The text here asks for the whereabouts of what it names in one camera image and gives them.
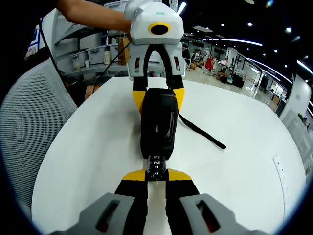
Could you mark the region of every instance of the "office floor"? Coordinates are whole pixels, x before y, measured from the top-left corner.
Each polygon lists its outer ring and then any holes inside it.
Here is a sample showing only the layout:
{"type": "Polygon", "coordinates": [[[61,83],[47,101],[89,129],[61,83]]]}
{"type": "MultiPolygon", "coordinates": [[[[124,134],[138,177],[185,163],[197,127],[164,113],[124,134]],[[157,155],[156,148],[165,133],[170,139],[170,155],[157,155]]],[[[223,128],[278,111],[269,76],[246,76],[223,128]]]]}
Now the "office floor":
{"type": "Polygon", "coordinates": [[[224,84],[216,79],[215,76],[213,76],[212,73],[205,71],[205,74],[203,74],[204,70],[200,68],[196,68],[195,70],[187,70],[186,76],[184,80],[188,81],[194,81],[199,83],[204,83],[216,87],[220,87],[226,90],[230,90],[233,92],[237,92],[239,94],[246,95],[248,97],[254,98],[266,105],[268,105],[274,112],[277,109],[277,105],[274,104],[271,100],[271,97],[264,93],[263,91],[256,88],[253,84],[253,82],[246,79],[242,89],[236,86],[232,86],[229,84],[224,84]]]}

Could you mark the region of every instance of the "desk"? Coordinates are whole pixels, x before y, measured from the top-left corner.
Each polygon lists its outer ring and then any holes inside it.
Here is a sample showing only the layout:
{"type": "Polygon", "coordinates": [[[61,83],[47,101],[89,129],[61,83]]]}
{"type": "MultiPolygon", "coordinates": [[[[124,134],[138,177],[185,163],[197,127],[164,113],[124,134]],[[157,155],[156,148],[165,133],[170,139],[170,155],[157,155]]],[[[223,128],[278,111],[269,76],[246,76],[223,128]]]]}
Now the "desk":
{"type": "MultiPolygon", "coordinates": [[[[149,78],[149,85],[165,87],[165,78],[149,78]]],[[[280,155],[287,160],[284,172],[290,176],[291,204],[305,185],[301,157],[288,130],[257,100],[201,83],[184,85],[181,114],[227,149],[218,149],[178,120],[167,166],[189,174],[200,193],[230,208],[243,226],[273,233],[283,221],[284,202],[272,158],[280,155]],[[273,140],[271,133],[278,137],[273,140]]],[[[44,233],[74,225],[82,209],[115,192],[124,175],[145,165],[132,88],[127,77],[109,80],[76,110],[53,141],[32,200],[33,221],[44,233]]],[[[164,226],[158,228],[164,230],[145,234],[168,232],[166,217],[160,218],[164,226]]]]}

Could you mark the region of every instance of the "human arm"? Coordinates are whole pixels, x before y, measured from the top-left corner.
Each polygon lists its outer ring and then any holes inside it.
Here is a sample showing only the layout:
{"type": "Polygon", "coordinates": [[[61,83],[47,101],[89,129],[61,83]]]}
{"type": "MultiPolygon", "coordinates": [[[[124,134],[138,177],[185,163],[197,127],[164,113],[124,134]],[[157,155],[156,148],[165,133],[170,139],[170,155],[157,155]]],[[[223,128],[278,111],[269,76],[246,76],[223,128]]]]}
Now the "human arm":
{"type": "Polygon", "coordinates": [[[131,21],[124,18],[123,12],[84,0],[58,0],[56,8],[68,21],[130,33],[131,21]]]}

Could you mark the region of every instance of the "cardboard box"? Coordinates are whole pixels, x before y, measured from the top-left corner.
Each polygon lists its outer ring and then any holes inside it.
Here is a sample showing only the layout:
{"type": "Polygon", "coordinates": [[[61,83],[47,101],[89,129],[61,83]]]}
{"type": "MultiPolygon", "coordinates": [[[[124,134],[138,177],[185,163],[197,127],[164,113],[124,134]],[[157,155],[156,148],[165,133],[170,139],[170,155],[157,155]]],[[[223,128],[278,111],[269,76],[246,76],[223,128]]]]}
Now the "cardboard box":
{"type": "Polygon", "coordinates": [[[228,75],[228,74],[225,74],[225,73],[223,73],[223,72],[218,72],[216,79],[217,79],[217,80],[221,80],[221,77],[223,77],[223,76],[229,78],[229,75],[228,75]]]}
{"type": "MultiPolygon", "coordinates": [[[[120,38],[118,40],[118,51],[120,52],[128,43],[127,38],[120,38]]],[[[119,65],[126,65],[129,61],[130,53],[129,48],[126,48],[119,56],[118,56],[118,64],[119,65]]]]}

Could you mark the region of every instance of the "storage box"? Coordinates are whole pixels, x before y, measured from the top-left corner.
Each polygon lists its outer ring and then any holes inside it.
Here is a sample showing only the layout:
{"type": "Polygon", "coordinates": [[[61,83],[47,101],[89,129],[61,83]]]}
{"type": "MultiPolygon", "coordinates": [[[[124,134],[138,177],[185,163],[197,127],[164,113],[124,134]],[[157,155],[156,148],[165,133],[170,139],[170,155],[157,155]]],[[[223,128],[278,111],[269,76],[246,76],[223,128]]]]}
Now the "storage box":
{"type": "Polygon", "coordinates": [[[87,51],[81,51],[79,53],[72,55],[72,62],[73,62],[74,69],[77,67],[85,66],[86,60],[88,60],[88,52],[87,51]]]}
{"type": "Polygon", "coordinates": [[[104,63],[104,52],[109,50],[110,47],[108,47],[107,45],[87,49],[90,64],[94,65],[104,63]]]}
{"type": "MultiPolygon", "coordinates": [[[[118,41],[118,51],[121,51],[127,44],[127,38],[120,38],[118,41]]],[[[129,48],[126,48],[119,56],[118,56],[118,64],[119,65],[126,65],[129,61],[130,53],[129,48]]]]}

